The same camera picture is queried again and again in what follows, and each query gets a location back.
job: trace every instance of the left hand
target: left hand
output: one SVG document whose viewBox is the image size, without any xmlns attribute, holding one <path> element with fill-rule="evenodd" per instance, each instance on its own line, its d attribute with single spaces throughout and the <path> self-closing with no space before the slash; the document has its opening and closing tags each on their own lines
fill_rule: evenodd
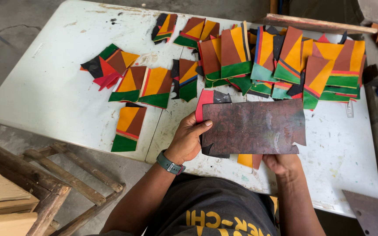
<svg viewBox="0 0 378 236">
<path fill-rule="evenodd" d="M 192 112 L 180 122 L 173 141 L 164 152 L 164 156 L 178 165 L 192 160 L 201 150 L 199 136 L 210 129 L 212 124 L 211 120 L 207 120 L 197 125 L 195 112 Z"/>
</svg>

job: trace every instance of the black t-shirt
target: black t-shirt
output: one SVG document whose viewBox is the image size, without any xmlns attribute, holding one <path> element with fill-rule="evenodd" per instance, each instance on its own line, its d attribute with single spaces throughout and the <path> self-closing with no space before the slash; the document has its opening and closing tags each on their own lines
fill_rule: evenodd
<svg viewBox="0 0 378 236">
<path fill-rule="evenodd" d="M 277 236 L 273 203 L 232 181 L 199 178 L 174 184 L 145 236 Z M 111 231 L 106 236 L 128 233 Z"/>
</svg>

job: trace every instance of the person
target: person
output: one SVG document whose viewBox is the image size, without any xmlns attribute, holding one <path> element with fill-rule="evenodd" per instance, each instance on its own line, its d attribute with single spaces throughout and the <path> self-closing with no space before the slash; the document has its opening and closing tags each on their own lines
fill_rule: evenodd
<svg viewBox="0 0 378 236">
<path fill-rule="evenodd" d="M 212 124 L 211 120 L 197 124 L 193 112 L 180 122 L 169 148 L 159 157 L 165 157 L 174 163 L 176 171 L 181 171 L 182 164 L 200 152 L 199 135 Z M 266 154 L 263 161 L 276 174 L 281 235 L 324 236 L 298 156 Z M 176 177 L 167 170 L 173 164 L 164 167 L 164 162 L 160 163 L 155 163 L 118 202 L 101 235 L 278 235 L 269 196 L 225 179 Z"/>
</svg>

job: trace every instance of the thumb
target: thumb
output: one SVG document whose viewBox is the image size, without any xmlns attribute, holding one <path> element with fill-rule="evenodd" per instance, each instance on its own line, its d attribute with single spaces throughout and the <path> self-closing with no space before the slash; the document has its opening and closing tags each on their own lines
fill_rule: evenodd
<svg viewBox="0 0 378 236">
<path fill-rule="evenodd" d="M 194 133 L 199 136 L 213 126 L 212 120 L 207 120 L 194 127 Z"/>
</svg>

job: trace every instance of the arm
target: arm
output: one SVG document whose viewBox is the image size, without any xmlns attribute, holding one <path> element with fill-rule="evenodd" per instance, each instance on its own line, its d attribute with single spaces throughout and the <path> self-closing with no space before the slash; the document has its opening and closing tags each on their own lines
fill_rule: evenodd
<svg viewBox="0 0 378 236">
<path fill-rule="evenodd" d="M 212 121 L 208 120 L 196 125 L 195 112 L 185 117 L 164 156 L 179 165 L 195 158 L 201 150 L 199 135 L 210 129 L 211 124 Z M 155 163 L 115 206 L 100 233 L 120 230 L 141 235 L 174 177 Z"/>
<path fill-rule="evenodd" d="M 264 155 L 263 161 L 276 174 L 281 234 L 325 236 L 313 209 L 306 176 L 298 156 L 295 154 Z"/>
</svg>

